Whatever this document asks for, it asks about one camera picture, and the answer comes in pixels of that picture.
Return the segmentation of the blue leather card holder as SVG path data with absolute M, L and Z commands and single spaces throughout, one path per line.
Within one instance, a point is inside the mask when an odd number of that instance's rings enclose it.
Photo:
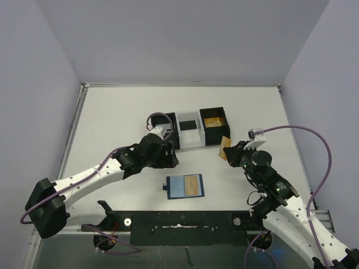
M 199 183 L 199 195 L 197 196 L 186 196 L 185 195 L 185 176 L 195 175 L 198 177 Z M 166 177 L 166 180 L 163 183 L 162 189 L 166 191 L 167 198 L 169 200 L 175 199 L 184 199 L 184 198 L 197 198 L 204 197 L 204 185 L 202 180 L 202 174 L 190 174 L 190 175 L 172 175 Z

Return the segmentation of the gold striped card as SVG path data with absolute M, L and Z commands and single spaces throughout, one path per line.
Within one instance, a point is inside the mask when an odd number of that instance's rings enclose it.
M 221 117 L 211 117 L 205 118 L 204 124 L 206 128 L 217 128 L 223 126 L 223 118 Z

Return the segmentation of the black card from holder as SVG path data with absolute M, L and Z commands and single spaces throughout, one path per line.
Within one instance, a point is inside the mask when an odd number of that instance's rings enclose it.
M 188 120 L 188 121 L 183 121 L 179 123 L 179 127 L 181 131 L 188 131 L 188 130 L 192 130 L 192 129 L 197 129 L 197 124 L 195 120 Z

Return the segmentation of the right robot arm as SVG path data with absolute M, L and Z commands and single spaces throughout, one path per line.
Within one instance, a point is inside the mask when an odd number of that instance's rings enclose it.
M 241 141 L 223 149 L 231 167 L 243 169 L 262 199 L 251 206 L 251 218 L 277 235 L 311 268 L 356 268 L 358 249 L 340 242 L 310 211 L 291 183 L 271 166 L 271 154 L 248 149 Z

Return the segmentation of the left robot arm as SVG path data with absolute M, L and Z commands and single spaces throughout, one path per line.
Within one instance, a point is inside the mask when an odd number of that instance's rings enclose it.
M 108 184 L 140 173 L 143 168 L 174 168 L 179 161 L 174 144 L 149 133 L 139 143 L 114 149 L 99 164 L 68 178 L 50 182 L 44 178 L 35 185 L 26 205 L 25 217 L 43 239 L 70 225 L 99 225 L 106 210 L 75 210 L 72 205 Z

